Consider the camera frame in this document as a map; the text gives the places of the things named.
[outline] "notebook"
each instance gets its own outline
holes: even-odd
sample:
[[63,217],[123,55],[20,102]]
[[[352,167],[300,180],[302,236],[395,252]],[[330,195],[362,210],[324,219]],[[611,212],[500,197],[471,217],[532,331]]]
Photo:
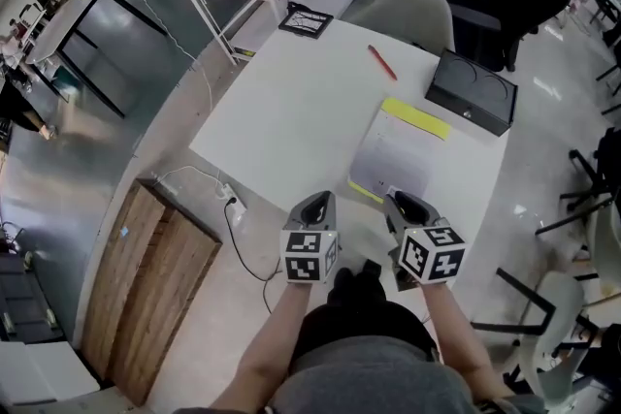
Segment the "notebook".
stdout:
[[349,186],[383,203],[405,190],[423,197],[450,125],[395,98],[383,101],[349,169]]

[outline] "red pen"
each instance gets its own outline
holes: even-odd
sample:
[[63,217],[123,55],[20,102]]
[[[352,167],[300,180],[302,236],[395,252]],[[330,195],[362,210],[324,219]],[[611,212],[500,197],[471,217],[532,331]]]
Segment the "red pen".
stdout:
[[377,51],[377,49],[373,46],[369,46],[369,50],[371,51],[371,54],[373,54],[376,57],[377,62],[381,64],[381,67],[384,68],[384,71],[388,73],[388,76],[392,78],[394,81],[397,81],[397,75],[395,75],[395,72],[392,69],[390,69],[390,66],[388,66],[388,64],[386,64],[386,61],[383,59],[383,57],[379,55],[379,52]]

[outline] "black box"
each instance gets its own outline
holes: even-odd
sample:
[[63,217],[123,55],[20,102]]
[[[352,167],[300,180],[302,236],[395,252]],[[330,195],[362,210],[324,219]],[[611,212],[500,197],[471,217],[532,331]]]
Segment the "black box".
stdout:
[[517,86],[446,49],[425,97],[500,137],[513,124]]

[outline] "gray shirt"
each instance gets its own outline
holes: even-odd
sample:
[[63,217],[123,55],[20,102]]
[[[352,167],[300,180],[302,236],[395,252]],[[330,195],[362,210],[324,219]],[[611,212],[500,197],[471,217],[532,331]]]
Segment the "gray shirt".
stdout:
[[[278,414],[542,414],[527,395],[473,404],[468,385],[450,367],[388,336],[354,336],[301,357],[270,402]],[[178,414],[216,414],[211,409]]]

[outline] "power strip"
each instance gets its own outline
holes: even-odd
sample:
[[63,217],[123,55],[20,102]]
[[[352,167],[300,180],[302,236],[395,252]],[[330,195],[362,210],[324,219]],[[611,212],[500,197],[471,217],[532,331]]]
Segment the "power strip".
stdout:
[[230,208],[231,210],[233,210],[233,216],[231,218],[233,226],[239,225],[242,222],[242,216],[247,211],[244,203],[240,199],[240,196],[235,193],[235,190],[233,190],[229,183],[226,183],[224,186],[222,186],[222,197],[222,200],[226,200],[227,202],[233,197],[237,199],[237,202],[231,204]]

